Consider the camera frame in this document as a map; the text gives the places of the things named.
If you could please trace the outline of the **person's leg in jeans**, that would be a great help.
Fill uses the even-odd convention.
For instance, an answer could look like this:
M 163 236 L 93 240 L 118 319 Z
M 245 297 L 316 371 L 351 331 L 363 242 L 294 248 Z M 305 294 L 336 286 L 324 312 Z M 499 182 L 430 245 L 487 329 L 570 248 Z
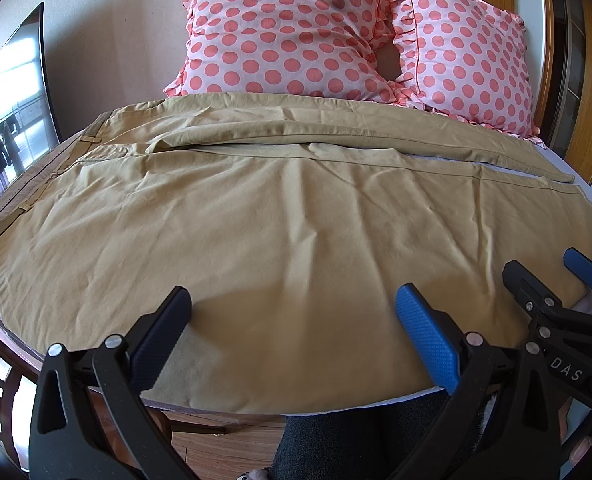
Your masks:
M 375 408 L 288 416 L 270 479 L 391 479 L 433 426 L 443 391 Z

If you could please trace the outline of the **dark wooden chair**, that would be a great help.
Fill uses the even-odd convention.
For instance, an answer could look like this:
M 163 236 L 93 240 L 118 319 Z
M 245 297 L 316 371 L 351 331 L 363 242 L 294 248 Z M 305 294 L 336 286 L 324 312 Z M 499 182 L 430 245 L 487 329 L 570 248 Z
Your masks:
M 41 360 L 0 322 L 0 448 L 20 470 L 29 470 L 31 412 Z

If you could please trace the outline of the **black flat television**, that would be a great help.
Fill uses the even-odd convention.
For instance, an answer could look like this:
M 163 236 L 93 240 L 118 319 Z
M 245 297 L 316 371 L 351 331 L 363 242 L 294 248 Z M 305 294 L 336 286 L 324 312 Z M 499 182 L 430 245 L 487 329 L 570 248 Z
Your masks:
M 44 66 L 44 4 L 0 50 L 0 196 L 61 142 Z

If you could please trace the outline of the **right polka dot pillow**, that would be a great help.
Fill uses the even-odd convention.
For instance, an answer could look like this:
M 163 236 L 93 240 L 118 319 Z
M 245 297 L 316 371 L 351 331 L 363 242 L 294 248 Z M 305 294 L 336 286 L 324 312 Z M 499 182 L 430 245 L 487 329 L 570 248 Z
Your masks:
M 405 107 L 537 138 L 524 21 L 483 0 L 388 0 Z

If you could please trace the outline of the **polka dot pillow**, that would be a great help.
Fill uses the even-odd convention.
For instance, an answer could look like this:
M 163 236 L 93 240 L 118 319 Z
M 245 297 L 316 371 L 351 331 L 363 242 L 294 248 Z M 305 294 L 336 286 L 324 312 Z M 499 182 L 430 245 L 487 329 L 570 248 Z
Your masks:
M 388 0 L 405 107 L 537 138 L 524 21 L 483 0 Z
M 390 104 L 385 0 L 182 0 L 184 64 L 166 96 L 280 93 Z

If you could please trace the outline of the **wooden headboard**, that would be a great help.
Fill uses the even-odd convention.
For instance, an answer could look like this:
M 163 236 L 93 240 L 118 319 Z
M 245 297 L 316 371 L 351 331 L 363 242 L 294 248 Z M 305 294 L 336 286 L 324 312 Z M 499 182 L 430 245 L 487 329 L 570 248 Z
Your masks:
M 524 21 L 527 66 L 532 89 L 533 122 L 543 124 L 554 62 L 554 3 L 553 0 L 484 0 L 510 11 Z

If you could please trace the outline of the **left polka dot pillow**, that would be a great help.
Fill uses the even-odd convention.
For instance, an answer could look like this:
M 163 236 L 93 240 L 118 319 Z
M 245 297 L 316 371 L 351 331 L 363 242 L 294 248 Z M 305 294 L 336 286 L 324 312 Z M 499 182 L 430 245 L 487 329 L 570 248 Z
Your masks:
M 385 0 L 182 0 L 184 64 L 166 96 L 280 93 L 390 104 Z

